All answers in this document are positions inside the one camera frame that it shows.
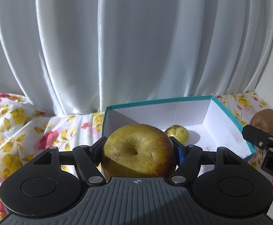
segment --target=black bracket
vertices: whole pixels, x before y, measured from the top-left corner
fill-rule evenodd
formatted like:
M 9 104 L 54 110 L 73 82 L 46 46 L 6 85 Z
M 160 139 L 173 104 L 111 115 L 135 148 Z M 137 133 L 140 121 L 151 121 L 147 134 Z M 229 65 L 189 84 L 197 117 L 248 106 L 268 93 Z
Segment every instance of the black bracket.
M 242 131 L 243 138 L 264 151 L 261 169 L 273 176 L 273 136 L 251 125 Z
M 247 165 L 243 159 L 225 147 L 218 147 L 217 151 L 203 151 L 202 148 L 195 145 L 184 146 L 174 137 L 170 137 L 170 139 L 174 146 L 178 165 L 176 171 L 169 178 L 168 182 L 171 185 L 185 186 L 191 189 L 198 177 L 201 165 L 215 165 L 216 169 L 219 169 L 221 165 L 234 165 L 238 168 L 241 167 L 241 164 Z M 179 182 L 176 181 L 175 177 L 177 176 L 180 177 Z

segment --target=yellow potato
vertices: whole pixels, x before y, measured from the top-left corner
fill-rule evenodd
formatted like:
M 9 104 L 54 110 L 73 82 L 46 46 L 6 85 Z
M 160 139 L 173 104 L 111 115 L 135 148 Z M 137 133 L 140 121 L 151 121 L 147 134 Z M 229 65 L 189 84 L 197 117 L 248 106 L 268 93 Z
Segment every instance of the yellow potato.
M 167 136 L 173 136 L 176 140 L 178 140 L 180 143 L 185 145 L 190 137 L 189 131 L 180 125 L 172 125 L 169 128 L 166 129 L 165 134 Z
M 160 129 L 146 124 L 119 128 L 107 139 L 101 169 L 110 177 L 165 177 L 176 168 L 173 144 Z

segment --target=yellow flower print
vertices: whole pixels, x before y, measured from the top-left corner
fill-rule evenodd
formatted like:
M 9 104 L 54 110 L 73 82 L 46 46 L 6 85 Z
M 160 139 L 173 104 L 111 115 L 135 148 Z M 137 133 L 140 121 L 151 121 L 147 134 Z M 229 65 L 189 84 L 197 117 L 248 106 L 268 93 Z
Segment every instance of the yellow flower print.
M 223 97 L 223 102 L 222 102 L 222 104 L 223 104 L 224 106 L 226 106 L 226 103 L 227 103 L 227 98 L 226 98 L 226 97 Z
M 251 166 L 253 166 L 254 168 L 256 168 L 256 166 L 257 166 L 256 162 L 251 163 Z
M 234 109 L 234 112 L 235 112 L 235 114 L 234 114 L 235 118 L 240 119 L 240 114 L 238 113 L 238 111 L 236 109 Z
M 249 92 L 249 94 L 251 95 L 252 98 L 257 97 L 257 94 L 255 91 Z
M 241 95 L 239 96 L 238 103 L 239 103 L 240 105 L 246 106 L 246 105 L 249 105 L 250 101 L 247 100 L 247 97 L 246 97 L 244 94 L 241 94 Z
M 103 123 L 103 118 L 104 118 L 104 114 L 100 114 L 97 117 L 95 117 L 95 119 L 93 120 L 93 122 L 96 125 L 96 131 L 100 132 L 102 130 L 102 123 Z
M 17 108 L 12 110 L 10 113 L 15 124 L 23 124 L 25 122 L 26 115 L 23 108 Z
M 254 158 L 257 159 L 262 159 L 263 158 L 263 151 L 262 150 L 257 150 L 256 153 L 253 155 Z
M 69 169 L 65 165 L 60 166 L 63 171 L 70 172 Z
M 36 118 L 41 117 L 41 116 L 43 116 L 44 114 L 46 114 L 45 112 L 41 112 L 41 111 L 38 111 L 38 110 L 35 110 L 35 112 L 36 112 L 36 113 L 35 113 L 34 116 L 35 116 Z
M 243 126 L 246 126 L 246 125 L 248 125 L 249 123 L 247 123 L 247 122 L 241 120 L 241 124 L 242 124 Z
M 264 107 L 267 107 L 267 106 L 268 106 L 268 104 L 265 101 L 261 101 L 261 103 L 259 104 L 260 108 L 264 108 Z
M 12 96 L 12 95 L 9 96 L 9 99 L 12 101 L 17 100 L 18 102 L 24 102 L 23 100 L 21 100 L 21 98 L 22 98 L 22 96 L 20 96 L 20 95 L 19 96 Z
M 18 153 L 7 154 L 2 158 L 2 162 L 6 167 L 2 173 L 4 179 L 8 178 L 11 174 L 23 166 Z
M 66 121 L 68 122 L 68 121 L 71 121 L 72 119 L 75 119 L 75 118 L 76 118 L 76 115 L 69 116 L 68 119 L 67 119 Z

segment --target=metal screw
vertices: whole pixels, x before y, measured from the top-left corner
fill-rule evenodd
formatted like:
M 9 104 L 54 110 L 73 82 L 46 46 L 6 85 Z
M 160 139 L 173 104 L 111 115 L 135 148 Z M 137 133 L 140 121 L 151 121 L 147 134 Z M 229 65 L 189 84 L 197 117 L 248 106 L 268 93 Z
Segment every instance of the metal screw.
M 180 184 L 186 181 L 186 178 L 183 176 L 174 176 L 171 178 L 173 183 Z
M 103 181 L 103 178 L 100 176 L 92 176 L 88 179 L 90 183 L 97 184 Z

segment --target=circular pad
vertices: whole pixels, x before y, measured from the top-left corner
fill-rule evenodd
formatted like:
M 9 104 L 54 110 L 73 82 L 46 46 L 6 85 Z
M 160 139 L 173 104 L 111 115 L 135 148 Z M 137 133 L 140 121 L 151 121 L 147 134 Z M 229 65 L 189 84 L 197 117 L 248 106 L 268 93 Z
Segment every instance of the circular pad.
M 41 197 L 52 193 L 56 188 L 54 180 L 46 177 L 36 177 L 26 180 L 22 186 L 22 191 L 29 196 Z
M 192 191 L 197 202 L 207 210 L 231 218 L 267 212 L 273 200 L 271 182 L 247 163 L 220 165 L 200 175 Z
M 218 187 L 224 194 L 233 197 L 248 195 L 253 190 L 251 182 L 238 177 L 224 178 L 218 183 Z

